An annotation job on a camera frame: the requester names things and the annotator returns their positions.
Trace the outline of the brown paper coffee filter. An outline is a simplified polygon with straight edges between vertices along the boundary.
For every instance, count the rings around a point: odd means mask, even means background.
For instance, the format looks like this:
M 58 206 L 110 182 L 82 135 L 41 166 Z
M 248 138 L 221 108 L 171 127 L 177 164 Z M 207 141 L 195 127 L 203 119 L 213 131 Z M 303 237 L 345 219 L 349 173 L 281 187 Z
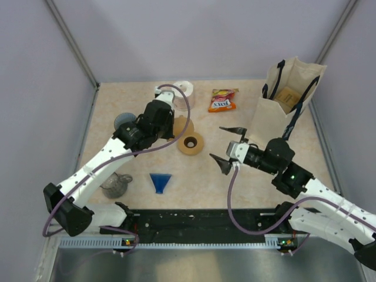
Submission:
M 174 125 L 173 125 L 173 135 L 175 140 L 178 135 L 180 135 L 186 125 L 187 118 L 180 115 L 179 117 L 176 117 L 174 119 Z M 182 137 L 188 137 L 188 136 L 193 136 L 194 135 L 194 124 L 191 120 L 189 120 L 189 124 L 187 126 L 187 129 L 184 131 L 184 134 Z

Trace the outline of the blue glass dripper cone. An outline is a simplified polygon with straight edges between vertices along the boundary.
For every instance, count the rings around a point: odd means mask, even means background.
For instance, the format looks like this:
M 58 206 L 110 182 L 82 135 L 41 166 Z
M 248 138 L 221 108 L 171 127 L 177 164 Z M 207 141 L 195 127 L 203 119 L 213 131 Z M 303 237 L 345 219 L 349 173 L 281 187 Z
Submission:
M 170 178 L 172 177 L 171 174 L 163 173 L 150 173 L 149 176 L 155 187 L 156 194 L 163 194 L 165 187 L 167 186 Z
M 114 128 L 118 130 L 120 126 L 127 122 L 134 122 L 136 120 L 136 116 L 132 113 L 126 112 L 119 114 L 114 120 Z

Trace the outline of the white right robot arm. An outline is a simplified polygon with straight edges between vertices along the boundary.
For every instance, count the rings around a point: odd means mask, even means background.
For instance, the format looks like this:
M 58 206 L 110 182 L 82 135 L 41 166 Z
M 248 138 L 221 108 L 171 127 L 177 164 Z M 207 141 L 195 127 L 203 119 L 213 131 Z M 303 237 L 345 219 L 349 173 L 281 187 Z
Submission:
M 287 211 L 275 216 L 273 229 L 286 233 L 291 229 L 332 242 L 351 253 L 361 264 L 375 270 L 375 215 L 358 207 L 323 185 L 308 170 L 293 162 L 295 155 L 281 137 L 271 139 L 264 150 L 249 143 L 243 127 L 227 127 L 227 132 L 240 135 L 226 150 L 229 159 L 211 157 L 225 175 L 237 177 L 241 165 L 271 174 L 272 185 L 296 200 Z

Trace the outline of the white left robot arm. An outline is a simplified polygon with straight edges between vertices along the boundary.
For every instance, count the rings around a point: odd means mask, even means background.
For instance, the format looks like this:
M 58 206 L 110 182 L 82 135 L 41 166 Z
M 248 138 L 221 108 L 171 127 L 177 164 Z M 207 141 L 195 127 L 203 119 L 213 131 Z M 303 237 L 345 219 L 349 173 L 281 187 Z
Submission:
M 150 152 L 158 139 L 173 138 L 173 124 L 174 104 L 166 98 L 153 99 L 139 116 L 118 115 L 115 132 L 86 165 L 60 184 L 49 183 L 43 189 L 50 215 L 68 235 L 81 234 L 95 214 L 86 205 L 93 192 L 140 152 Z

